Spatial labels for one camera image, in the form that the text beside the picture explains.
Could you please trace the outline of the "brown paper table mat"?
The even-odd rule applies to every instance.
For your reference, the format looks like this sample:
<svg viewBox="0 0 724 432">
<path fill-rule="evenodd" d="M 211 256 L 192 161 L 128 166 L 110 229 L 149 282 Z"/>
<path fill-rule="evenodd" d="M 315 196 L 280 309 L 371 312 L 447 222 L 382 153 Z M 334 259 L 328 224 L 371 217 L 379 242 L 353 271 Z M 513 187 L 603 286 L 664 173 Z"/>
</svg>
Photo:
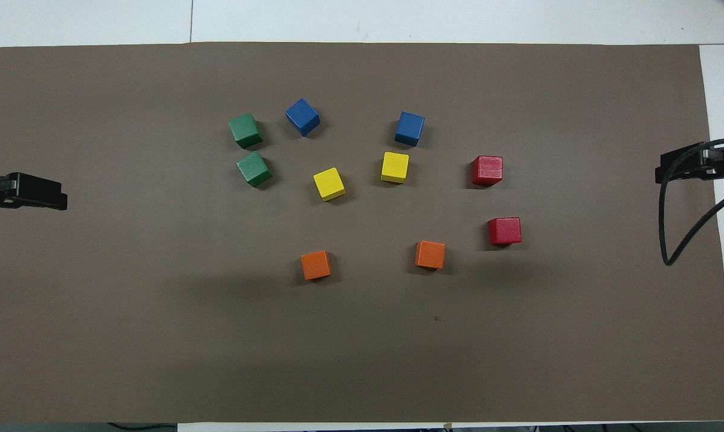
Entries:
<svg viewBox="0 0 724 432">
<path fill-rule="evenodd" d="M 697 46 L 0 49 L 0 174 L 69 197 L 0 212 L 0 423 L 724 420 L 717 225 L 657 238 L 660 155 L 707 137 Z"/>
</svg>

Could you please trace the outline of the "green wooden cube block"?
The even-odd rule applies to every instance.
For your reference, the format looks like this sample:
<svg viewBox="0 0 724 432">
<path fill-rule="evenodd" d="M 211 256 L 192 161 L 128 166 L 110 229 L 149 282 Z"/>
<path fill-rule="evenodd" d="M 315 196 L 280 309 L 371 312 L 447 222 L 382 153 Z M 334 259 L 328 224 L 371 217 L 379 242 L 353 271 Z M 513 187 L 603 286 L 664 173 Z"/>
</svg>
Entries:
<svg viewBox="0 0 724 432">
<path fill-rule="evenodd" d="M 244 181 L 254 188 L 273 178 L 273 172 L 271 172 L 266 160 L 258 151 L 252 151 L 249 155 L 239 159 L 236 162 L 236 167 L 243 176 Z"/>
<path fill-rule="evenodd" d="M 250 112 L 230 119 L 229 129 L 236 144 L 243 149 L 251 148 L 264 140 L 258 122 Z"/>
</svg>

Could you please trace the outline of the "orange wooden cube block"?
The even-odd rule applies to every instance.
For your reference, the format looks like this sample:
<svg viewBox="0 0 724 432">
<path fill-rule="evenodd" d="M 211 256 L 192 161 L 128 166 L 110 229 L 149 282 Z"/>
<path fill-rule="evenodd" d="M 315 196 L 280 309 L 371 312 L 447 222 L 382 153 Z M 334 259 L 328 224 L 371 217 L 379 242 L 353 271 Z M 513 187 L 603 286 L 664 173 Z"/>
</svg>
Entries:
<svg viewBox="0 0 724 432">
<path fill-rule="evenodd" d="M 301 266 L 304 279 L 312 281 L 332 274 L 331 260 L 326 250 L 313 251 L 301 255 Z"/>
<path fill-rule="evenodd" d="M 446 260 L 446 244 L 435 241 L 421 240 L 416 244 L 416 267 L 441 269 Z"/>
</svg>

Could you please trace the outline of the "yellow wooden cube block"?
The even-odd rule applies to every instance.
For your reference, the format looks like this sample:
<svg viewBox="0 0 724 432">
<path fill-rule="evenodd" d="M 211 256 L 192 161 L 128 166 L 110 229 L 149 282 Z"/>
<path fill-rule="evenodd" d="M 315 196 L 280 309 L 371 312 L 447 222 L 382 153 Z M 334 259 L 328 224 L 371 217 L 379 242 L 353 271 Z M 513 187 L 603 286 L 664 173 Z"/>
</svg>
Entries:
<svg viewBox="0 0 724 432">
<path fill-rule="evenodd" d="M 382 181 L 403 184 L 406 181 L 410 156 L 403 153 L 386 151 L 383 155 Z"/>
<path fill-rule="evenodd" d="M 337 167 L 322 170 L 313 175 L 313 181 L 321 199 L 324 202 L 336 199 L 346 193 L 345 186 Z"/>
</svg>

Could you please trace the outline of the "blue wooden cube block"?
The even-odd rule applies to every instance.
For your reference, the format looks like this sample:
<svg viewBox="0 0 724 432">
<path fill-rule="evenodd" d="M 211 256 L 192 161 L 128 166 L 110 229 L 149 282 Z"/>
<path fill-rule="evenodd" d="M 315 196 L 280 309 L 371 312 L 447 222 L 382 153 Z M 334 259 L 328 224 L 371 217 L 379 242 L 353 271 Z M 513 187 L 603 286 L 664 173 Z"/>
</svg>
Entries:
<svg viewBox="0 0 724 432">
<path fill-rule="evenodd" d="M 394 141 L 416 147 L 422 136 L 425 117 L 403 110 L 398 118 Z"/>
<path fill-rule="evenodd" d="M 288 107 L 285 116 L 302 137 L 306 137 L 321 123 L 318 111 L 304 98 Z"/>
</svg>

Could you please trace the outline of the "red wooden cube block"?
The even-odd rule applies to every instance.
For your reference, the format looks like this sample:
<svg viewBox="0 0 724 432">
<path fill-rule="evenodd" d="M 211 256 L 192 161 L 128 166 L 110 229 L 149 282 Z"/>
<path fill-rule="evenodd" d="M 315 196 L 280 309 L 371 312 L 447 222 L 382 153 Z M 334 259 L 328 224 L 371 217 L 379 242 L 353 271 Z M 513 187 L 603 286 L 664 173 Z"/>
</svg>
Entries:
<svg viewBox="0 0 724 432">
<path fill-rule="evenodd" d="M 480 186 L 498 184 L 504 178 L 503 158 L 494 155 L 478 155 L 471 162 L 471 183 Z"/>
<path fill-rule="evenodd" d="M 487 228 L 489 244 L 504 247 L 522 241 L 520 218 L 493 218 L 488 221 Z"/>
</svg>

